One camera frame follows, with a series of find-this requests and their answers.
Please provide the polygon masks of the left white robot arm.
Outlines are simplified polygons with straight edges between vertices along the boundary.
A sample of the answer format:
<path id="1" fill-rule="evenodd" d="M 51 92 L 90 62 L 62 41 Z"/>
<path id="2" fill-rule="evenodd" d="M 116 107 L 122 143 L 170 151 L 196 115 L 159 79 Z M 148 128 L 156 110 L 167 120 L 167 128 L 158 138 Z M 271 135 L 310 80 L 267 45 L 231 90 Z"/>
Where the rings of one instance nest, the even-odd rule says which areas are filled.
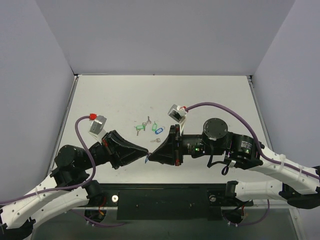
<path id="1" fill-rule="evenodd" d="M 107 132 L 91 147 L 63 146 L 54 161 L 56 168 L 39 185 L 22 197 L 1 203 L 0 238 L 24 240 L 43 222 L 73 208 L 104 201 L 97 166 L 111 163 L 114 169 L 148 154 L 144 147 Z"/>

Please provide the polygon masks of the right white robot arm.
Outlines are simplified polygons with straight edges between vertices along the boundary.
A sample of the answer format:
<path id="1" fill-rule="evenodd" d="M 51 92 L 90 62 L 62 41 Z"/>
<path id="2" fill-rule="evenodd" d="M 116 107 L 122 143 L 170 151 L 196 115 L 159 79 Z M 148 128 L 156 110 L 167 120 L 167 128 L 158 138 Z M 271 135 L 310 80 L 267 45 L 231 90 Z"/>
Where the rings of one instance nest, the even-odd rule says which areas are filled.
<path id="1" fill-rule="evenodd" d="M 269 181 L 228 181 L 222 195 L 209 194 L 219 204 L 279 200 L 298 209 L 314 209 L 320 205 L 318 166 L 298 166 L 250 136 L 229 132 L 227 124 L 220 118 L 208 119 L 201 134 L 183 134 L 179 125 L 172 125 L 168 137 L 148 156 L 148 160 L 180 166 L 184 156 L 193 159 L 208 156 L 207 167 L 223 164 L 221 173 L 224 176 L 230 169 L 238 168 L 272 178 Z"/>

